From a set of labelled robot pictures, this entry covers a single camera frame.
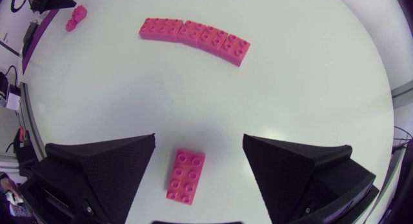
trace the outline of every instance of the black plastic part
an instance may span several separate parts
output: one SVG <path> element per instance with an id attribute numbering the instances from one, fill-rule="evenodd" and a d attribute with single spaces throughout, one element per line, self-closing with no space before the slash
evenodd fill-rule
<path id="1" fill-rule="evenodd" d="M 348 145 L 244 135 L 243 149 L 273 223 L 333 223 L 369 193 L 376 177 L 350 159 Z"/>
<path id="2" fill-rule="evenodd" d="M 29 2 L 31 9 L 33 11 L 39 11 L 40 14 L 47 10 L 72 8 L 76 6 L 74 0 L 29 0 Z"/>
<path id="3" fill-rule="evenodd" d="M 76 223 L 79 216 L 125 223 L 154 149 L 154 134 L 75 146 L 47 144 L 48 157 L 33 167 L 34 179 L 22 185 L 22 195 L 45 223 Z"/>

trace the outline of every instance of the table surface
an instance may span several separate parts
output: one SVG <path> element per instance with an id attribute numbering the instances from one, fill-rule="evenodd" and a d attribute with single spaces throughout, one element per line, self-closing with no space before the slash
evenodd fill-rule
<path id="1" fill-rule="evenodd" d="M 393 136 L 388 79 L 340 0 L 75 1 L 87 18 L 68 33 L 72 9 L 60 10 L 23 81 L 44 143 L 156 133 L 126 223 L 270 223 L 244 133 L 351 145 L 352 159 L 381 188 Z M 251 47 L 238 68 L 186 45 L 140 39 L 147 17 L 211 25 Z M 179 147 L 206 154 L 192 206 L 165 199 Z"/>

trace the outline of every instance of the purple panel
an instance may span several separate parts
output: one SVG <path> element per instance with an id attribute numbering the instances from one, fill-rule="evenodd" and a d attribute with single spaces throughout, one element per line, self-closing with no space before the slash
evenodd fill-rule
<path id="1" fill-rule="evenodd" d="M 41 36 L 43 35 L 46 28 L 49 26 L 50 22 L 53 20 L 53 17 L 57 14 L 58 11 L 59 11 L 58 9 L 49 11 L 45 19 L 40 23 L 39 27 L 37 27 L 36 31 L 34 32 L 32 43 L 27 49 L 26 56 L 23 58 L 23 62 L 22 62 L 23 74 L 25 74 L 26 72 L 27 64 L 30 58 L 32 57 L 34 49 L 36 48 L 38 42 L 40 41 Z"/>

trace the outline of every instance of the wire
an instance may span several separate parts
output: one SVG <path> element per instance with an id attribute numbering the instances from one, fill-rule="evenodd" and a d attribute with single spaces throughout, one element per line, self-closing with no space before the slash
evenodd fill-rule
<path id="1" fill-rule="evenodd" d="M 412 140 L 412 139 L 403 139 L 403 138 L 397 138 L 397 137 L 395 137 L 395 138 L 393 138 L 394 140 L 405 140 L 405 141 L 409 141 L 409 140 Z"/>
<path id="2" fill-rule="evenodd" d="M 397 127 L 397 126 L 394 126 L 394 128 L 398 128 L 399 130 L 401 130 L 401 131 L 403 131 L 404 133 L 408 134 L 408 135 L 413 139 L 413 136 L 412 136 L 409 132 L 407 132 L 406 130 L 403 130 L 402 128 Z"/>
<path id="3" fill-rule="evenodd" d="M 8 146 L 7 149 L 6 149 L 6 153 L 7 153 L 8 149 L 9 149 L 12 145 L 13 145 L 13 143 L 9 144 L 9 146 Z"/>
<path id="4" fill-rule="evenodd" d="M 24 0 L 23 3 L 21 4 L 21 6 L 20 6 L 19 8 L 14 8 L 15 0 L 12 0 L 12 5 L 11 5 L 11 7 L 10 7 L 11 10 L 12 10 L 12 12 L 13 12 L 13 13 L 18 12 L 18 11 L 23 7 L 23 5 L 25 5 L 26 1 L 27 1 L 27 0 Z"/>
<path id="5" fill-rule="evenodd" d="M 10 66 L 9 68 L 8 68 L 8 70 L 7 70 L 7 72 L 6 72 L 6 74 L 5 74 L 5 76 L 7 76 L 7 74 L 9 73 L 9 71 L 10 71 L 10 69 L 14 69 L 14 72 L 15 72 L 15 77 L 14 77 L 14 86 L 16 86 L 17 87 L 17 69 L 15 68 L 15 66 Z"/>

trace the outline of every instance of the lego brick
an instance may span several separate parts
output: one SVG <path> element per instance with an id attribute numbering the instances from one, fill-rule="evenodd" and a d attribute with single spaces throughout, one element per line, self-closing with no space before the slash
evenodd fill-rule
<path id="1" fill-rule="evenodd" d="M 205 155 L 178 149 L 170 175 L 166 198 L 191 205 L 196 193 Z"/>
<path id="2" fill-rule="evenodd" d="M 82 5 L 79 5 L 78 7 L 73 9 L 72 17 L 79 23 L 86 17 L 87 13 L 88 10 L 86 10 L 86 8 L 84 8 Z"/>
<path id="3" fill-rule="evenodd" d="M 77 22 L 75 21 L 75 19 L 71 18 L 69 21 L 67 21 L 65 29 L 67 32 L 70 32 L 76 28 L 76 25 Z"/>
<path id="4" fill-rule="evenodd" d="M 240 66 L 245 54 L 250 48 L 250 43 L 230 34 L 219 51 L 219 56 L 237 66 Z"/>
<path id="5" fill-rule="evenodd" d="M 207 26 L 193 21 L 185 21 L 177 34 L 178 41 L 188 46 L 198 47 L 198 39 Z"/>
<path id="6" fill-rule="evenodd" d="M 178 42 L 177 33 L 183 24 L 178 19 L 146 18 L 139 35 L 142 39 Z"/>
<path id="7" fill-rule="evenodd" d="M 208 26 L 198 39 L 198 48 L 218 56 L 219 50 L 227 36 L 228 33 L 225 31 Z"/>

